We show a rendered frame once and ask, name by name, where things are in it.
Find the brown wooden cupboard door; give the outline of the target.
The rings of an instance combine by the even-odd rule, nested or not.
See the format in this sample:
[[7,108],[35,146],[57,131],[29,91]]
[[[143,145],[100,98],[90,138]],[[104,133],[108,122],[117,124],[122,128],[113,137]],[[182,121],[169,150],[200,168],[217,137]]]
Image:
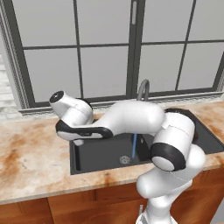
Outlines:
[[0,224],[54,224],[47,199],[32,199],[0,206]]
[[224,168],[203,171],[171,206],[178,224],[210,224],[224,199]]

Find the blue water stream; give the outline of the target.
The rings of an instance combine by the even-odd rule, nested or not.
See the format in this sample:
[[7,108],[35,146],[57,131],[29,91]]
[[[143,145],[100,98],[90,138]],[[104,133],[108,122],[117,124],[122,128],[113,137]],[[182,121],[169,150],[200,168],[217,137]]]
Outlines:
[[132,156],[131,158],[134,159],[136,155],[136,147],[137,147],[137,133],[133,135],[133,145],[132,145]]

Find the brown wooden drawer front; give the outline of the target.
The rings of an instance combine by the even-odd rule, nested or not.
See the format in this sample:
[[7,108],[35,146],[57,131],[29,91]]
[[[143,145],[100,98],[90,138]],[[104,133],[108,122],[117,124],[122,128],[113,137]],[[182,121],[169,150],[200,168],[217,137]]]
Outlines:
[[123,202],[146,204],[136,189],[136,184],[114,185],[99,189],[48,197],[49,207],[55,215],[79,212]]

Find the black kitchen sink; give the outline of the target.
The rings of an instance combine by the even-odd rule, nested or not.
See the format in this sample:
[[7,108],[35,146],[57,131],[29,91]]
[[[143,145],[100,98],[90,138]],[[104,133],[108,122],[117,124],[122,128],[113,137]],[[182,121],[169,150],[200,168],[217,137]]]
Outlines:
[[[189,109],[187,114],[195,121],[196,138],[193,141],[206,155],[224,151],[219,140]],[[133,135],[121,134],[110,139],[86,139],[83,145],[70,146],[70,174],[97,172],[125,166],[150,163],[153,136],[137,135],[135,157],[132,157]]]

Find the dark-framed window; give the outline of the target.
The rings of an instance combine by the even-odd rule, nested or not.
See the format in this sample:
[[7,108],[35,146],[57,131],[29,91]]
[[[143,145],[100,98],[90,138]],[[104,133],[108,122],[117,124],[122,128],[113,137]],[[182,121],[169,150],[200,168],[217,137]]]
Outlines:
[[[136,24],[131,23],[136,1]],[[224,0],[0,0],[3,60],[23,114],[63,90],[95,107],[224,93]]]

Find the grey curved tap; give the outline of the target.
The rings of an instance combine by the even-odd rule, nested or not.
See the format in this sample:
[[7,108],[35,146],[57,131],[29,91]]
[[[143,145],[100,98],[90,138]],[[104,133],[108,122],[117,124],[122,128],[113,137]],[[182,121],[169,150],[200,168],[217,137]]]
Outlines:
[[149,97],[149,92],[150,92],[150,82],[148,80],[143,80],[141,82],[141,85],[138,89],[138,94],[137,94],[137,100],[138,101],[148,101]]

